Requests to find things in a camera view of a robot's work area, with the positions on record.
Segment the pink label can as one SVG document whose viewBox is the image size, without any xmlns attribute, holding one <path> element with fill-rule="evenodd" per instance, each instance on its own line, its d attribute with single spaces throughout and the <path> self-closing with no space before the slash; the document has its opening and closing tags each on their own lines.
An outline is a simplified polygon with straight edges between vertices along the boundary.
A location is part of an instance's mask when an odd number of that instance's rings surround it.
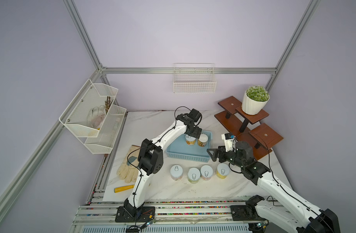
<svg viewBox="0 0 356 233">
<path fill-rule="evenodd" d="M 208 181 L 213 176 L 213 168 L 209 165 L 204 165 L 200 168 L 201 178 Z"/>
<path fill-rule="evenodd" d="M 178 181 L 183 177 L 183 168 L 180 165 L 173 165 L 170 169 L 171 178 Z"/>
</svg>

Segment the yellow can end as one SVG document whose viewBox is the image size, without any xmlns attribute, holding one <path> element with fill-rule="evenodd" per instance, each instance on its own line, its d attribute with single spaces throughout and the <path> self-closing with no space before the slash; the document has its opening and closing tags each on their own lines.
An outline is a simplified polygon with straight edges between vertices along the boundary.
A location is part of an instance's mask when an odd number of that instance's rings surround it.
<svg viewBox="0 0 356 233">
<path fill-rule="evenodd" d="M 225 163 L 218 164 L 216 168 L 216 175 L 220 179 L 225 179 L 230 173 L 229 166 Z"/>
</svg>

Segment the yellow tall can white lid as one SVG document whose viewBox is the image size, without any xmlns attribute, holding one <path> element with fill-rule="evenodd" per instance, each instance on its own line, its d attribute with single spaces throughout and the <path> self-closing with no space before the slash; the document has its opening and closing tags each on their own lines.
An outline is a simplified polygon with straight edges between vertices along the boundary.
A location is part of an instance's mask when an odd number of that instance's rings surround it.
<svg viewBox="0 0 356 233">
<path fill-rule="evenodd" d="M 197 143 L 198 143 L 198 146 L 200 147 L 205 147 L 207 142 L 209 140 L 209 137 L 206 135 L 206 134 L 201 134 Z"/>
</svg>

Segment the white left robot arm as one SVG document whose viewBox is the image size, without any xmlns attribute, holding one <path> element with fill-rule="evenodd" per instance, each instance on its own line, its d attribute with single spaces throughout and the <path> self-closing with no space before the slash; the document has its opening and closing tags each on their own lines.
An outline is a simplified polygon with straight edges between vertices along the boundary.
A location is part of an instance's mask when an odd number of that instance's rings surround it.
<svg viewBox="0 0 356 233">
<path fill-rule="evenodd" d="M 188 113 L 174 115 L 175 120 L 167 130 L 153 139 L 144 139 L 139 152 L 137 169 L 138 175 L 132 193 L 124 201 L 121 208 L 123 213 L 131 217 L 135 222 L 143 215 L 143 207 L 146 200 L 146 188 L 163 166 L 163 152 L 178 137 L 185 134 L 193 138 L 199 138 L 202 129 L 199 124 L 203 118 L 202 114 L 191 109 Z"/>
</svg>

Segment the yellow label can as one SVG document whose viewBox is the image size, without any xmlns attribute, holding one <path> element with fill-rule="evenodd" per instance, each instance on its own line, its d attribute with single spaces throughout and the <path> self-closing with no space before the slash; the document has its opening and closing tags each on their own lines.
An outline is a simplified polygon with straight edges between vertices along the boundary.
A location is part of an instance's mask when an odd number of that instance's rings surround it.
<svg viewBox="0 0 356 233">
<path fill-rule="evenodd" d="M 196 138 L 193 136 L 186 135 L 185 140 L 186 140 L 186 144 L 189 146 L 193 146 L 196 143 Z"/>
</svg>

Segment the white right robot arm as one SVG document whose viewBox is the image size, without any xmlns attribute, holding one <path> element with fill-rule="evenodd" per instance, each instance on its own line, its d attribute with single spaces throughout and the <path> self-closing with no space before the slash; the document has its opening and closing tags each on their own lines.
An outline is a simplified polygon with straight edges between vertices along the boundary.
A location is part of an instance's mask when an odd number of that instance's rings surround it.
<svg viewBox="0 0 356 233">
<path fill-rule="evenodd" d="M 286 208 L 286 211 L 280 210 L 268 204 L 263 197 L 255 195 L 246 202 L 251 218 L 259 216 L 269 220 L 288 233 L 340 232 L 338 216 L 332 210 L 322 210 L 290 189 L 269 167 L 254 158 L 253 148 L 247 142 L 233 144 L 227 141 L 225 146 L 208 149 L 207 152 L 214 162 L 228 162 L 239 167 L 246 179 L 268 192 Z"/>
</svg>

